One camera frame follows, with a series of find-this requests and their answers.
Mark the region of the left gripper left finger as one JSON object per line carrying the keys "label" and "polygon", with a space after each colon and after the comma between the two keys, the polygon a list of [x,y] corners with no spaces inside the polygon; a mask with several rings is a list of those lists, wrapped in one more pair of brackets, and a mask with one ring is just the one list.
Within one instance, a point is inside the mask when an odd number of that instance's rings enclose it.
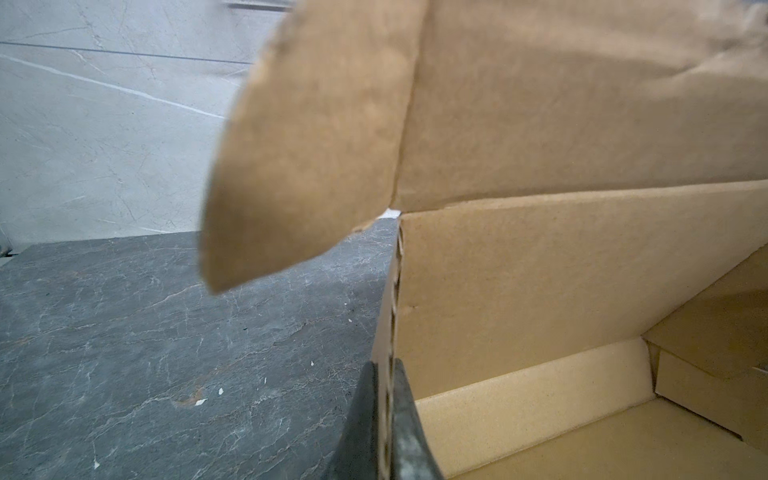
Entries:
{"label": "left gripper left finger", "polygon": [[323,473],[324,479],[374,480],[378,475],[377,365],[367,362],[360,377],[341,438]]}

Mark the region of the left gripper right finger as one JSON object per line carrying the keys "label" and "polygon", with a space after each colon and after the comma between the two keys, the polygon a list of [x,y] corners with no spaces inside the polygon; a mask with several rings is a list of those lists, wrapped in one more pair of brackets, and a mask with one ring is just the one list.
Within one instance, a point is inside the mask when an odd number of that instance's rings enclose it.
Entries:
{"label": "left gripper right finger", "polygon": [[443,480],[430,448],[401,359],[394,363],[391,478]]}

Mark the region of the cardboard stack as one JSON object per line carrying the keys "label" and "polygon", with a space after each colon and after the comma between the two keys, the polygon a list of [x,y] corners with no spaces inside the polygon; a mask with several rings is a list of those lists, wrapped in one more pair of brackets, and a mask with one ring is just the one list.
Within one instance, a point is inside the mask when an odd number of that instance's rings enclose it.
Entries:
{"label": "cardboard stack", "polygon": [[227,121],[202,276],[387,209],[376,479],[396,359],[444,479],[766,477],[765,2],[299,2]]}

